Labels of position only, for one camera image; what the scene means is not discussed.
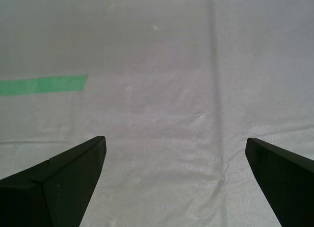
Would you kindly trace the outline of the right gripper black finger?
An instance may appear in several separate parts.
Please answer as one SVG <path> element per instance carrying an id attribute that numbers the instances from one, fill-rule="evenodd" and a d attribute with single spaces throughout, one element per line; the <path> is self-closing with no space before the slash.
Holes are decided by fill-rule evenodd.
<path id="1" fill-rule="evenodd" d="M 2 227 L 78 227 L 106 156 L 97 136 L 42 163 L 1 179 Z"/>
<path id="2" fill-rule="evenodd" d="M 245 155 L 253 175 L 283 227 L 314 225 L 314 162 L 257 138 Z"/>

